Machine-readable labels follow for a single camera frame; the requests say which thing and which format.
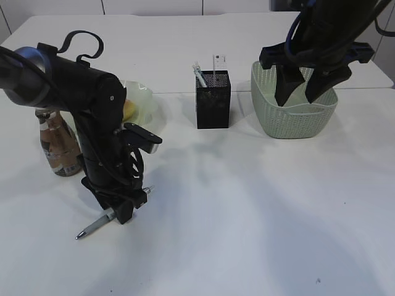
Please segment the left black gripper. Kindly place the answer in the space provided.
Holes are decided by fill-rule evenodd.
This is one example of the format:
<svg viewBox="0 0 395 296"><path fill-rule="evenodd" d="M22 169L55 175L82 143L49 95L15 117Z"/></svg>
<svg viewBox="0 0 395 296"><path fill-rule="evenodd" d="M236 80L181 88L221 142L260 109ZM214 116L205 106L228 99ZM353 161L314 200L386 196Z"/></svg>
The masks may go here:
<svg viewBox="0 0 395 296"><path fill-rule="evenodd" d="M126 174L128 184L112 177L97 160L80 155L80 165L85 176L81 183L94 195L104 210L113 210L120 224L131 220L133 211L147 202L147 192L143 189L144 163L140 154L129 156L127 163L118 167Z"/></svg>

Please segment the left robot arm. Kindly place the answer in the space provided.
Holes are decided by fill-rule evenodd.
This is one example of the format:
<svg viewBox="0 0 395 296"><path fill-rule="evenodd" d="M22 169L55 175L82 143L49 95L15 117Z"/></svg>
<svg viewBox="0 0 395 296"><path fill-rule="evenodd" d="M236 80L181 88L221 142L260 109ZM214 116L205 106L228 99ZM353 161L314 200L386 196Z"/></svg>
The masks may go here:
<svg viewBox="0 0 395 296"><path fill-rule="evenodd" d="M41 43L16 51L1 48L1 88L17 105L72 115L85 172L82 184L103 209L114 211L119 223L130 221L147 201L141 152L151 152L161 139L122 121L127 90L120 80L92 68L87 55L68 60Z"/></svg>

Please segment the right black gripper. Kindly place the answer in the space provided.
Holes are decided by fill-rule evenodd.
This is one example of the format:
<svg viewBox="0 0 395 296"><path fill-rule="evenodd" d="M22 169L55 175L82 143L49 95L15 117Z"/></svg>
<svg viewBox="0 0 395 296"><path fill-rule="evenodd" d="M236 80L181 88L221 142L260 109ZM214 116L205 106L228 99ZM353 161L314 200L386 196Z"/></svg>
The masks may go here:
<svg viewBox="0 0 395 296"><path fill-rule="evenodd" d="M309 1L291 25L286 41L262 48L259 62L263 69L287 65L276 66L278 106L284 106L305 82L299 67L333 70L312 72L305 95L313 103L351 77L351 69L344 65L356 60L365 64L372 58L374 50L369 43L355 39L368 27L373 10L373 1Z"/></svg>

